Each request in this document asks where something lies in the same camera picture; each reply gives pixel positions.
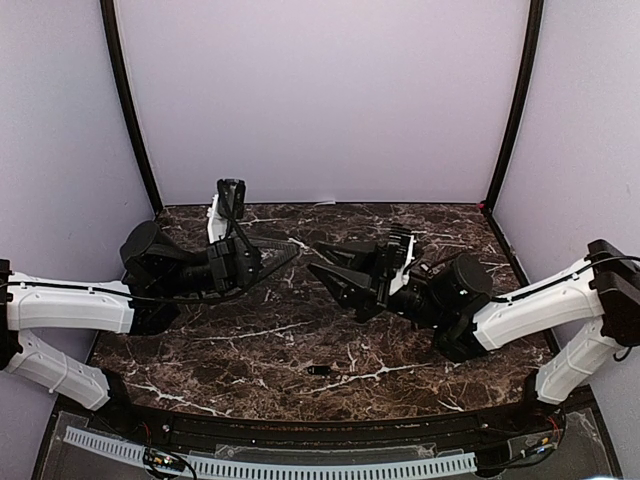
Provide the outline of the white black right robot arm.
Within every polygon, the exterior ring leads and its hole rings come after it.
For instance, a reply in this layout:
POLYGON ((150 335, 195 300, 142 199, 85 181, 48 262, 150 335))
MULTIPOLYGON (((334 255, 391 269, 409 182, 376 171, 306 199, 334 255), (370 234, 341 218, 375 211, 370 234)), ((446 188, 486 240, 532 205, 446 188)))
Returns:
POLYGON ((533 373, 528 397, 510 413, 521 434, 534 432, 608 358, 639 345, 639 259, 605 240, 567 269, 540 282, 494 295, 477 257, 462 253, 433 276, 411 271, 415 238, 348 246, 322 243, 326 263, 309 271, 359 323, 383 312, 433 333, 433 346, 454 363, 487 355, 522 337, 583 321, 579 332, 533 373))

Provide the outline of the key with black head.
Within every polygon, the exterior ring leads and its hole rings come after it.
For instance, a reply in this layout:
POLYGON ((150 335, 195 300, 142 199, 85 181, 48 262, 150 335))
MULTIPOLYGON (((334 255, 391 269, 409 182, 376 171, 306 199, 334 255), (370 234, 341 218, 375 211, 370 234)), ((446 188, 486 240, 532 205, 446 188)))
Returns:
POLYGON ((326 376, 332 373, 330 366, 311 365, 307 368, 307 373, 310 375, 326 376))

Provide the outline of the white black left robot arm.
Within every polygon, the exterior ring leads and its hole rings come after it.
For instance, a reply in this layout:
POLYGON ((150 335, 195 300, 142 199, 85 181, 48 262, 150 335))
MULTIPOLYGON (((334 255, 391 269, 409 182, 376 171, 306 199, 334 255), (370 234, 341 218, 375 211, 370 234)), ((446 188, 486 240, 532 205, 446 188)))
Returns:
POLYGON ((90 367, 46 344, 38 328, 90 329, 131 336, 168 330, 183 305, 238 298, 297 256, 297 245, 225 229, 200 251, 188 251, 161 227, 138 225, 120 249, 120 281, 45 280, 1 262, 1 369, 40 384, 90 411, 120 436, 141 427, 121 377, 90 367))

